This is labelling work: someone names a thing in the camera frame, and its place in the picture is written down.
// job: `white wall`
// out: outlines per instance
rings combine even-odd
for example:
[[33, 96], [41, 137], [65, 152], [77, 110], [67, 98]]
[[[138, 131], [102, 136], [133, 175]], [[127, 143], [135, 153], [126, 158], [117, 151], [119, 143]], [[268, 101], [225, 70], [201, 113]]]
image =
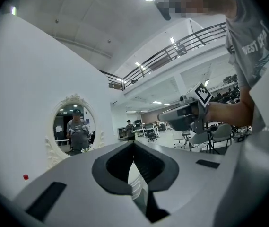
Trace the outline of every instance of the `white wall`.
[[225, 15], [222, 15], [222, 14], [201, 15], [198, 17], [194, 17], [192, 20], [194, 20], [196, 23], [201, 25], [203, 28], [207, 28], [207, 27], [210, 27], [212, 25], [224, 23], [226, 21], [226, 17], [225, 17]]
[[11, 14], [0, 16], [0, 193], [4, 196], [13, 199], [46, 171], [44, 139], [50, 113], [75, 93], [95, 110], [105, 145], [114, 143], [106, 76], [33, 25]]
[[134, 121], [141, 120], [140, 113], [128, 113], [127, 114], [127, 120], [130, 120], [132, 124], [134, 124]]
[[108, 95], [110, 97], [110, 103], [115, 103], [116, 101], [124, 98], [124, 92], [122, 90], [117, 90], [108, 87]]
[[113, 133], [116, 140], [118, 139], [117, 129], [127, 125], [127, 114], [125, 104], [114, 106], [111, 104], [111, 116], [113, 124]]
[[87, 125], [89, 132], [92, 133], [93, 131], [95, 131], [95, 121], [93, 120], [91, 113], [86, 108], [83, 109], [84, 109], [84, 119], [85, 120], [89, 119], [89, 123]]

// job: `gray t-shirt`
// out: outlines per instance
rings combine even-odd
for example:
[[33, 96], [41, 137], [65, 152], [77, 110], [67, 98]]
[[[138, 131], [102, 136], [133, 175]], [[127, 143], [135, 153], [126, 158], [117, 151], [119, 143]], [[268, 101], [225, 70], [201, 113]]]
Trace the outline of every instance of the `gray t-shirt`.
[[[236, 0], [237, 15], [227, 18], [226, 48], [234, 65], [238, 86], [252, 88], [269, 67], [269, 25], [253, 0]], [[265, 126], [254, 108], [253, 132]]]
[[89, 130], [83, 129], [83, 126], [87, 125], [85, 120], [80, 120], [78, 123], [70, 120], [67, 123], [66, 131], [69, 133], [69, 129], [74, 130], [74, 133], [71, 135], [71, 146], [74, 150], [86, 149], [89, 147], [89, 141], [87, 135], [89, 135]]
[[133, 132], [133, 124], [128, 124], [126, 126], [126, 132], [128, 137], [132, 137], [135, 135], [135, 133]]

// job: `white mirror frame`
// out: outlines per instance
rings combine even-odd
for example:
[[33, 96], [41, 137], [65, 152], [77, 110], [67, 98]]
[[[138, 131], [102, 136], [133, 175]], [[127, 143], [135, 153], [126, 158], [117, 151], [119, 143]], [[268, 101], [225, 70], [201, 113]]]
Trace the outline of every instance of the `white mirror frame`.
[[104, 132], [101, 129], [100, 122], [98, 120], [98, 117], [96, 113], [94, 112], [93, 108], [91, 105], [86, 102], [83, 98], [81, 98], [78, 94], [74, 94], [71, 96], [66, 97], [64, 100], [59, 102], [54, 110], [52, 111], [48, 125], [47, 125], [47, 135], [45, 137], [45, 144], [46, 144], [46, 149], [47, 149], [47, 161], [48, 161], [48, 169], [52, 168], [62, 160], [69, 158], [70, 155], [66, 154], [63, 152], [59, 146], [57, 145], [55, 138], [54, 138], [54, 133], [53, 133], [53, 124], [55, 117], [57, 116], [59, 110], [66, 105], [69, 104], [78, 104], [86, 108], [92, 115], [93, 120], [95, 122], [95, 140], [89, 149], [89, 151], [92, 151], [96, 148], [101, 148], [104, 146]]

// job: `computer monitor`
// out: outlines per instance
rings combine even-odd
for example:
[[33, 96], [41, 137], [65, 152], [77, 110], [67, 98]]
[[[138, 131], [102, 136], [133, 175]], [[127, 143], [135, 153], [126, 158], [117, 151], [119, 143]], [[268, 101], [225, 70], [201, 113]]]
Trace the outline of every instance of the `computer monitor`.
[[134, 121], [134, 124], [135, 124], [135, 125], [138, 124], [138, 123], [139, 123], [139, 124], [142, 124], [142, 120], [139, 119], [139, 120]]
[[145, 123], [145, 128], [146, 129], [152, 129], [153, 128], [153, 124], [151, 124], [151, 123]]

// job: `ceiling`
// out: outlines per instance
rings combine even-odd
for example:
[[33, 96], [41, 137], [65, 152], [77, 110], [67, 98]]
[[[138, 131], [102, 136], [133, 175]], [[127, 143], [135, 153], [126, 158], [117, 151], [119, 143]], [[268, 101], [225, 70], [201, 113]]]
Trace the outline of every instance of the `ceiling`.
[[[144, 0], [9, 0], [17, 16], [35, 25], [90, 64], [120, 77], [190, 32], [187, 19], [165, 21]], [[193, 30], [224, 21], [197, 16]]]
[[139, 96], [130, 100], [126, 104], [126, 111], [151, 110], [163, 107], [165, 103], [169, 104], [180, 97], [174, 77], [158, 83], [148, 88]]
[[[197, 67], [181, 73], [182, 79], [188, 90], [193, 88], [197, 83], [205, 83], [209, 79], [207, 88], [215, 91], [216, 88], [224, 85], [223, 79], [227, 76], [236, 74], [234, 67], [228, 63], [229, 56], [222, 56], [215, 61], [209, 61]], [[139, 94], [139, 96], [126, 103], [126, 111], [156, 110], [164, 107], [164, 104], [157, 105], [152, 102], [175, 104], [178, 102], [180, 93], [174, 77], [148, 88]]]

